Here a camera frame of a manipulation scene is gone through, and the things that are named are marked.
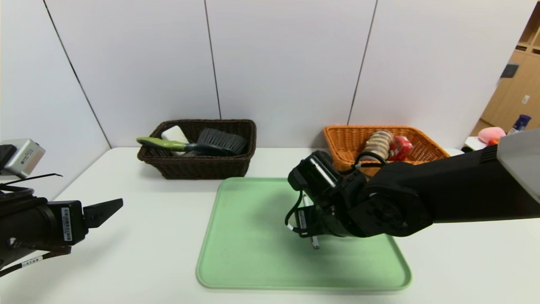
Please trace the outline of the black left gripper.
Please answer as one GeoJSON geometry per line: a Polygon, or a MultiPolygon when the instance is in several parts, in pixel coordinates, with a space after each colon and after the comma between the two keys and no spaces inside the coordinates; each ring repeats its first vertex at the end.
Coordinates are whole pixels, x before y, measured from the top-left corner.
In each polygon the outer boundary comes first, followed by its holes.
{"type": "Polygon", "coordinates": [[[123,199],[82,208],[79,201],[45,202],[1,218],[1,258],[22,258],[35,251],[65,252],[81,242],[124,205],[123,199]]]}

